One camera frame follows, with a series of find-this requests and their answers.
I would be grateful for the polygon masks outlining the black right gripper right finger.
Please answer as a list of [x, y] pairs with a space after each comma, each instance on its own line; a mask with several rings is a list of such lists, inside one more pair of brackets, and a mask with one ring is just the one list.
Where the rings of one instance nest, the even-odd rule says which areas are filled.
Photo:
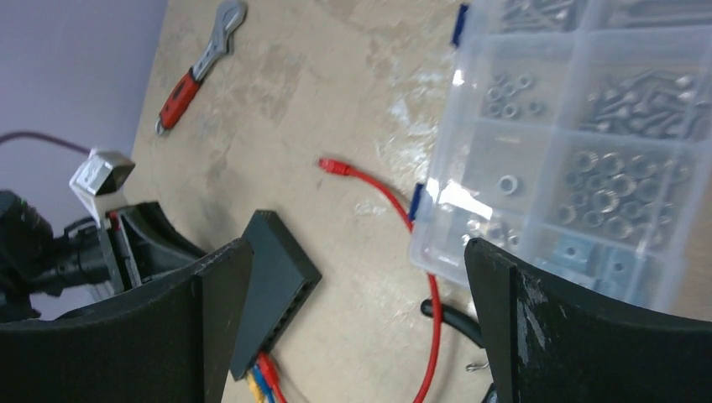
[[709, 322], [603, 296], [483, 238], [463, 256], [498, 401], [710, 401]]

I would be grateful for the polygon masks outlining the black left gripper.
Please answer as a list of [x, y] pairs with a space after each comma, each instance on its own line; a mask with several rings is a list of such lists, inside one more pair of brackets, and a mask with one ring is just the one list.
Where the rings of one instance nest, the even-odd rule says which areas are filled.
[[107, 230], [86, 217], [56, 237], [22, 197], [1, 191], [1, 322], [40, 317], [30, 296], [60, 296], [80, 285], [109, 282], [135, 289], [192, 264], [207, 253], [173, 227], [157, 201], [108, 213]]

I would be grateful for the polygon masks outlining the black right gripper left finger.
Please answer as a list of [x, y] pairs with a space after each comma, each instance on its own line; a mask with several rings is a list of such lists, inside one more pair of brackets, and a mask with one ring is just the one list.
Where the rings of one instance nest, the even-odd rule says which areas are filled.
[[4, 402], [219, 402], [253, 251], [237, 238], [54, 321], [1, 327]]

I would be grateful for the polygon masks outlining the black network switch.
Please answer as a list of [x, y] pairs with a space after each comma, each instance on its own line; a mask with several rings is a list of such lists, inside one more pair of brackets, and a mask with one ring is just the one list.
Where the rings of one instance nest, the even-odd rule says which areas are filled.
[[275, 211], [257, 210], [243, 231], [253, 252], [252, 274], [229, 373], [243, 379], [259, 353], [280, 340], [322, 273]]

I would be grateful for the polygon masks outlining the black yellow pliers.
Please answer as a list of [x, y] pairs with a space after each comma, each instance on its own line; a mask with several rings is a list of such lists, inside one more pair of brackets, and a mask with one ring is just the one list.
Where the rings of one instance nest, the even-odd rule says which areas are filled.
[[[460, 332], [478, 348], [484, 349], [484, 336], [482, 334], [481, 326], [479, 325], [477, 320], [473, 319], [464, 311], [461, 311], [458, 308], [445, 303], [442, 303], [441, 309], [442, 322], [444, 324], [450, 326], [457, 332]], [[420, 305], [420, 312], [423, 316], [434, 319], [433, 300], [424, 300]], [[489, 366], [490, 364], [488, 361], [484, 364], [470, 363], [467, 364], [465, 368], [467, 372], [473, 373], [476, 371], [487, 369]], [[494, 382], [490, 384], [481, 402], [499, 402]]]

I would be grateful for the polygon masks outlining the clear plastic parts box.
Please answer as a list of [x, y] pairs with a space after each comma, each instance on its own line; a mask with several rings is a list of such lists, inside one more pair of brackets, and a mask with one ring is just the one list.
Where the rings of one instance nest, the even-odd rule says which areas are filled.
[[711, 174], [708, 1], [469, 1], [411, 262], [471, 238], [666, 311]]

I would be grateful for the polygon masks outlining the red handled adjustable wrench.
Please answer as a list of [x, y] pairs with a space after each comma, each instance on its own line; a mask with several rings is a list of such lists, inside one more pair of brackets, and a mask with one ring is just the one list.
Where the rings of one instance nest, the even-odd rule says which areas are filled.
[[211, 37], [199, 59], [175, 84], [158, 113], [154, 130], [167, 134], [180, 121], [210, 70], [222, 58], [232, 54], [232, 37], [243, 24], [248, 11], [245, 1], [222, 1], [216, 11]]

